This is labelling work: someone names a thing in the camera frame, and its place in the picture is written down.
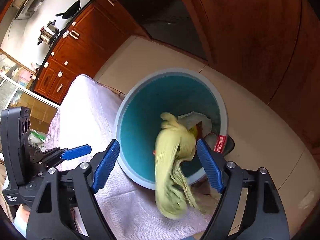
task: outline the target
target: silver bolt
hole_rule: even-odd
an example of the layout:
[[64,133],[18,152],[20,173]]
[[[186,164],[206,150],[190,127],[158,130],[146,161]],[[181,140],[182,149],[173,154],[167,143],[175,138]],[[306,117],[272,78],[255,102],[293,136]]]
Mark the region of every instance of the silver bolt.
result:
[[230,169],[233,169],[236,167],[236,164],[234,162],[227,162],[227,166],[230,168]]
[[50,168],[48,172],[49,174],[54,174],[56,172],[56,168]]
[[86,168],[88,168],[89,167],[89,163],[81,163],[80,164],[80,168],[81,169],[86,169]]
[[259,171],[262,173],[262,174],[267,174],[268,171],[266,168],[260,168]]

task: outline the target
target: blue textured pad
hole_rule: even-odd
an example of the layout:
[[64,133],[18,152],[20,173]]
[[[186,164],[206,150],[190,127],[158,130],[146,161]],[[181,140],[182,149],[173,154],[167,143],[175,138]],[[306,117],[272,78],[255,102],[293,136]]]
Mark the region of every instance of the blue textured pad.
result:
[[224,188],[221,171],[214,162],[210,152],[201,139],[197,141],[197,154],[204,168],[204,171],[207,174],[210,186],[221,193]]
[[110,147],[94,173],[93,184],[91,187],[94,194],[96,194],[98,190],[102,189],[106,184],[110,172],[115,166],[119,153],[120,144],[118,141],[114,141],[113,145]]
[[89,145],[83,145],[77,148],[66,150],[62,155],[62,160],[70,161],[72,159],[87,155],[91,152],[91,147]]

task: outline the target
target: white rim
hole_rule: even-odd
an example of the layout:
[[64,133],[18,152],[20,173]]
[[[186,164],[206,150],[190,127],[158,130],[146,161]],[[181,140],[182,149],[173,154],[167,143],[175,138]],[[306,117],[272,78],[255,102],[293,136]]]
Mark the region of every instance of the white rim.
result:
[[[116,139],[120,143],[121,146],[121,138],[120,138],[120,127],[121,127],[121,122],[122,122],[122,117],[124,115],[124,112],[133,99],[133,97],[143,88],[145,87],[149,82],[163,76],[167,76],[169,73],[177,73],[177,74],[186,74],[186,76],[191,76],[193,78],[196,78],[198,81],[203,83],[212,93],[212,95],[215,97],[218,107],[219,107],[219,112],[220,112],[220,133],[219,135],[228,135],[228,113],[226,106],[223,102],[223,99],[216,89],[216,87],[203,75],[201,75],[198,72],[188,70],[188,69],[183,69],[183,68],[169,68],[165,70],[160,70],[158,72],[155,72],[145,78],[143,78],[140,82],[138,82],[127,94],[127,96],[124,98],[121,106],[119,107],[119,110],[116,115],[116,120],[115,120],[115,126],[116,126]],[[156,185],[154,182],[150,180],[146,180],[145,178],[141,177],[139,174],[137,174],[131,167],[128,165],[127,161],[125,160],[121,147],[120,147],[120,154],[118,158],[118,163],[122,170],[127,174],[127,176],[132,179],[134,182],[138,183],[139,185],[149,188],[149,189],[155,189]],[[199,169],[196,173],[193,175],[189,176],[187,178],[189,184],[193,184],[200,180],[203,176],[205,175],[204,168]]]

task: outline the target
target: silver pot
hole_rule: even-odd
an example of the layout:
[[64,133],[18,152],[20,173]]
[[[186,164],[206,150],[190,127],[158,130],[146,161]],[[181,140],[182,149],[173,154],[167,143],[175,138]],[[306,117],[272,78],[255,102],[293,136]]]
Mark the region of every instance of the silver pot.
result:
[[56,23],[56,21],[54,20],[53,22],[49,22],[47,24],[47,27],[42,27],[41,28],[41,34],[38,38],[38,45],[41,44],[42,42],[50,45],[54,39],[57,37],[57,35],[59,34],[59,29],[54,26],[54,24]]

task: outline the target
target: countertop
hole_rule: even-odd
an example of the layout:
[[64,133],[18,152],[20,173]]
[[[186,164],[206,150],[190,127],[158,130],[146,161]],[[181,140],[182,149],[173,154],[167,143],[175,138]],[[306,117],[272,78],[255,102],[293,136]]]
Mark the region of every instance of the countertop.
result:
[[51,52],[53,51],[53,49],[55,48],[56,44],[58,43],[58,41],[62,38],[63,34],[67,31],[67,29],[69,28],[69,26],[74,22],[74,20],[91,4],[93,3],[95,0],[90,0],[89,2],[86,3],[85,6],[83,6],[81,8],[81,10],[79,10],[71,19],[69,19],[69,23],[64,27],[63,30],[61,30],[59,36],[54,40],[54,42],[52,43],[51,45],[51,48],[48,52],[48,54],[45,56],[44,58],[44,61],[42,62],[41,66],[40,66],[40,69],[39,69],[39,72],[37,74],[37,77],[36,77],[36,80],[35,82],[32,84],[32,87],[30,88],[30,90],[34,91],[35,87],[36,87],[36,84],[37,84],[37,81],[38,81],[38,77],[40,76],[43,68],[44,68],[44,64],[47,62]]

